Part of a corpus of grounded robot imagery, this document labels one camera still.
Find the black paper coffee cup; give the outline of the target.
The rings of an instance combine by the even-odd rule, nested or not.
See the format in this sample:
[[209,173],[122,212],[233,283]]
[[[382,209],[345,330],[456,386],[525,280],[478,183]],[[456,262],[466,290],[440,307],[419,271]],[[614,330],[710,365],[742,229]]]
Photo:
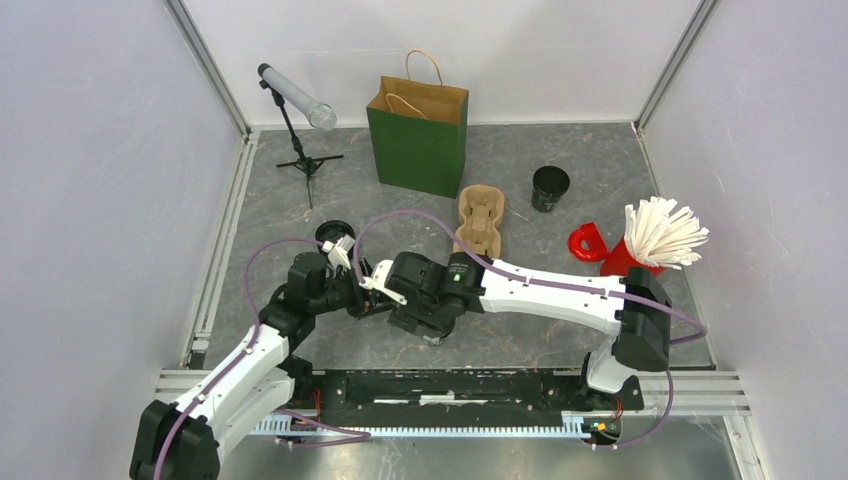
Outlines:
[[449,332],[425,332],[422,339],[431,346],[441,346],[449,335]]

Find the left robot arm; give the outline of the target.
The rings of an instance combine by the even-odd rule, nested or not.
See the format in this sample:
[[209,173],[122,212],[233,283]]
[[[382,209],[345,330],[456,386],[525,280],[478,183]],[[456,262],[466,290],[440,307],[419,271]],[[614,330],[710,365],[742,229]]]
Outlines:
[[376,312],[377,297],[359,282],[372,275],[364,259],[297,255],[287,280],[228,356],[175,400],[154,400],[143,410],[130,478],[215,479],[226,457],[273,410],[306,405],[314,394],[312,365],[294,351],[321,314]]

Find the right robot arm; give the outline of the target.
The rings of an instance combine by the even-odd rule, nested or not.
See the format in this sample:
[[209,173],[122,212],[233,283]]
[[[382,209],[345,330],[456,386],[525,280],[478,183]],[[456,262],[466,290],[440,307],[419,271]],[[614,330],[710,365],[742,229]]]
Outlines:
[[361,287],[393,304],[389,321],[433,345],[468,313],[520,313],[575,323],[604,334],[577,382],[591,408],[612,401],[639,372],[669,367],[671,304],[644,269],[626,276],[574,276],[455,252],[440,264],[402,252],[379,262]]

